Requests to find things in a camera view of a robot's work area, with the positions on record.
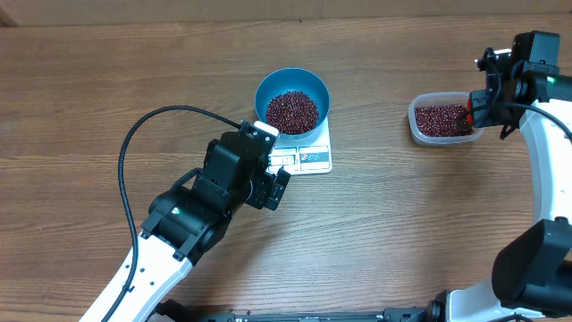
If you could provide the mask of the red measuring scoop blue handle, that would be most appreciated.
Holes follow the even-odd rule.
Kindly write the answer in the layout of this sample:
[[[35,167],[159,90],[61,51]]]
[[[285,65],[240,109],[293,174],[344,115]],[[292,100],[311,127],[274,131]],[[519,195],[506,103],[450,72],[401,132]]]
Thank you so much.
[[[469,98],[467,99],[467,107],[466,107],[466,110],[467,110],[468,113],[471,113],[471,111],[472,111],[472,99],[471,99],[471,97],[469,97]]]

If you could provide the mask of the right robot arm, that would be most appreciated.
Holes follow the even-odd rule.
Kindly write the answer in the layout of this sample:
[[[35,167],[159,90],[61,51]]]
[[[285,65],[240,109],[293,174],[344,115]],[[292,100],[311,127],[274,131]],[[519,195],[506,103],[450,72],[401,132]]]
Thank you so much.
[[[533,321],[571,314],[571,79],[559,72],[560,37],[517,34],[508,50],[476,60],[486,87],[473,91],[460,127],[519,131],[529,154],[532,226],[502,249],[490,279],[445,292],[427,313],[433,321]]]

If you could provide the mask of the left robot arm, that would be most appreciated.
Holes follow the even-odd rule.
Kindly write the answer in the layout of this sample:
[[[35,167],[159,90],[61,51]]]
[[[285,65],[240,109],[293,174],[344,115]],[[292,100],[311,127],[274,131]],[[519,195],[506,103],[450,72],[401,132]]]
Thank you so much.
[[[158,302],[225,235],[243,205],[277,209],[290,174],[271,174],[279,132],[257,121],[212,140],[195,168],[151,203],[132,248],[84,321],[145,321]]]

